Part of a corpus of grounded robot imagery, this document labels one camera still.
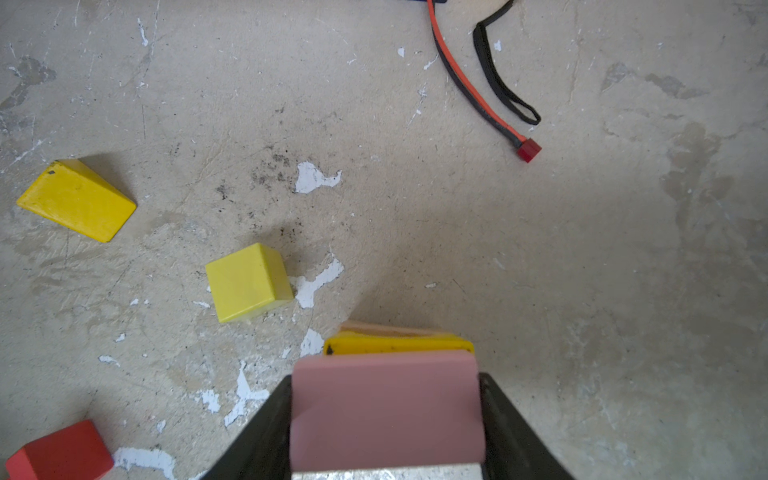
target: dirt spot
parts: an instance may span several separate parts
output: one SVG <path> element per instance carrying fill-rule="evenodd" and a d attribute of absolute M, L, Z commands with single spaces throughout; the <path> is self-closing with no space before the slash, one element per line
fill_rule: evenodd
<path fill-rule="evenodd" d="M 221 185 L 216 187 L 216 192 L 221 195 L 221 200 L 226 200 L 231 193 L 231 188 L 226 185 L 226 181 L 222 180 Z"/>

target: yellow cube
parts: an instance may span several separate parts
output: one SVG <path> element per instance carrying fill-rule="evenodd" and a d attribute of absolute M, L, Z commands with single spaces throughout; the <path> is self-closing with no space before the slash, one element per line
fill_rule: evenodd
<path fill-rule="evenodd" d="M 25 208 L 100 242 L 108 242 L 136 210 L 79 160 L 59 160 L 16 201 Z"/>
<path fill-rule="evenodd" d="M 283 259 L 261 243 L 208 263 L 205 271 L 221 323 L 293 300 Z"/>

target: white paint chip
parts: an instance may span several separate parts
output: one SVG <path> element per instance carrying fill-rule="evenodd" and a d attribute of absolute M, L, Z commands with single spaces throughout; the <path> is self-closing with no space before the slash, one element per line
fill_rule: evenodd
<path fill-rule="evenodd" d="M 168 480 L 176 480 L 174 467 L 176 459 L 160 449 L 119 448 L 114 455 L 114 466 L 130 471 L 131 467 L 154 468 L 163 472 Z"/>
<path fill-rule="evenodd" d="M 147 36 L 144 34 L 144 26 L 141 24 L 141 18 L 137 18 L 136 22 L 139 24 L 139 33 L 141 34 L 141 46 L 146 47 L 149 45 L 149 40 L 147 40 Z"/>
<path fill-rule="evenodd" d="M 426 70 L 427 68 L 432 67 L 432 64 L 437 61 L 437 57 L 439 57 L 439 56 L 440 56 L 440 54 L 435 55 L 434 59 L 432 59 L 429 63 L 427 63 L 427 65 L 424 65 L 424 69 Z"/>
<path fill-rule="evenodd" d="M 341 170 L 335 177 L 326 177 L 312 162 L 299 164 L 299 178 L 296 180 L 296 193 L 308 194 L 320 187 L 335 187 L 341 181 Z"/>
<path fill-rule="evenodd" d="M 321 286 L 331 283 L 339 278 L 339 275 L 341 275 L 341 272 L 343 271 L 344 266 L 339 262 L 339 259 L 333 256 L 331 264 L 327 266 L 325 270 L 320 272 L 311 282 L 304 276 L 289 277 L 288 280 L 290 280 L 291 284 L 296 288 L 296 299 L 299 300 L 299 306 L 301 306 L 301 308 L 314 307 L 315 292 L 319 290 Z"/>
<path fill-rule="evenodd" d="M 117 360 L 115 360 L 112 357 L 110 357 L 109 355 L 101 355 L 101 356 L 99 356 L 98 357 L 98 361 L 101 362 L 101 363 L 114 363 L 115 365 L 120 366 L 120 363 Z"/>
<path fill-rule="evenodd" d="M 306 331 L 304 340 L 301 341 L 299 357 L 318 355 L 323 352 L 323 338 L 312 329 Z"/>
<path fill-rule="evenodd" d="M 197 392 L 194 399 L 195 402 L 203 401 L 203 405 L 208 405 L 208 411 L 211 413 L 218 413 L 221 410 L 219 405 L 219 394 L 213 390 L 200 390 Z"/>
<path fill-rule="evenodd" d="M 254 392 L 248 385 L 248 380 L 245 378 L 245 361 L 240 361 L 240 374 L 237 376 L 237 402 L 232 408 L 232 411 L 227 413 L 224 417 L 224 426 L 228 427 L 241 416 L 247 415 L 246 407 L 249 401 L 263 402 L 270 397 L 269 390 L 257 390 Z"/>

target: dark stain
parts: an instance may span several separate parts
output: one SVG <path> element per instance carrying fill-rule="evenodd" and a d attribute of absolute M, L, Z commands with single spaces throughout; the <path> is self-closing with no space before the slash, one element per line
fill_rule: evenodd
<path fill-rule="evenodd" d="M 0 111 L 0 132 L 6 135 L 31 126 L 32 120 L 29 118 L 19 118 L 11 111 Z"/>
<path fill-rule="evenodd" d="M 8 166 L 22 151 L 24 148 L 13 138 L 3 141 L 0 144 L 0 164 Z"/>
<path fill-rule="evenodd" d="M 603 84 L 600 87 L 600 90 L 606 91 L 608 88 L 614 86 L 614 84 L 621 82 L 632 74 L 634 74 L 634 72 L 628 66 L 624 65 L 620 61 L 617 61 L 606 70 L 605 79 L 603 80 Z"/>
<path fill-rule="evenodd" d="M 226 200 L 227 199 L 227 195 L 230 194 L 230 188 L 225 184 L 225 181 L 222 180 L 221 181 L 221 185 L 216 187 L 216 192 L 221 194 L 221 200 Z"/>
<path fill-rule="evenodd" d="M 670 153 L 673 170 L 661 178 L 661 188 L 677 202 L 675 224 L 681 232 L 688 225 L 693 195 L 701 182 L 704 168 L 720 150 L 721 138 L 709 134 L 702 124 L 691 122 L 674 138 L 680 150 Z"/>
<path fill-rule="evenodd" d="M 733 3 L 732 5 L 736 6 L 737 11 L 744 15 L 746 17 L 746 20 L 750 23 L 750 25 L 755 25 L 757 23 L 757 15 L 759 11 L 756 11 L 757 8 L 760 8 L 759 2 L 755 2 L 753 4 L 742 2 L 742 3 Z"/>
<path fill-rule="evenodd" d="M 272 160 L 276 162 L 282 162 L 284 167 L 290 167 L 290 159 L 285 155 L 273 154 Z"/>
<path fill-rule="evenodd" d="M 0 103 L 0 111 L 8 110 L 24 103 L 24 100 L 27 99 L 28 89 L 32 85 L 40 85 L 46 81 L 56 79 L 55 71 L 43 66 L 40 61 L 31 57 L 22 57 L 13 73 L 21 81 L 16 85 L 16 88 L 14 88 L 8 98 Z"/>
<path fill-rule="evenodd" d="M 80 0 L 80 8 L 78 14 L 82 19 L 87 22 L 92 22 L 96 19 L 96 11 L 101 5 L 101 0 Z"/>
<path fill-rule="evenodd" d="M 699 194 L 699 203 L 707 205 L 722 200 L 732 186 L 733 177 L 730 175 L 713 178 L 704 184 L 703 190 Z"/>
<path fill-rule="evenodd" d="M 685 84 L 677 80 L 675 77 L 667 75 L 666 77 L 659 77 L 656 74 L 648 74 L 645 76 L 645 81 L 649 81 L 652 84 L 659 87 L 662 92 L 673 98 L 679 98 L 681 100 L 688 100 L 689 98 L 700 97 L 705 95 L 706 91 L 699 88 L 689 88 Z"/>

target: red connector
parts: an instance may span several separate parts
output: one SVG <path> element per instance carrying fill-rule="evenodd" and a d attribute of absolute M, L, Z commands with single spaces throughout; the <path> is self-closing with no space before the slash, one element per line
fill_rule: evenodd
<path fill-rule="evenodd" d="M 533 157 L 535 157 L 536 154 L 540 151 L 541 147 L 539 147 L 538 144 L 533 141 L 533 138 L 528 138 L 518 149 L 518 156 L 522 158 L 527 164 L 530 163 L 530 161 L 533 160 Z"/>

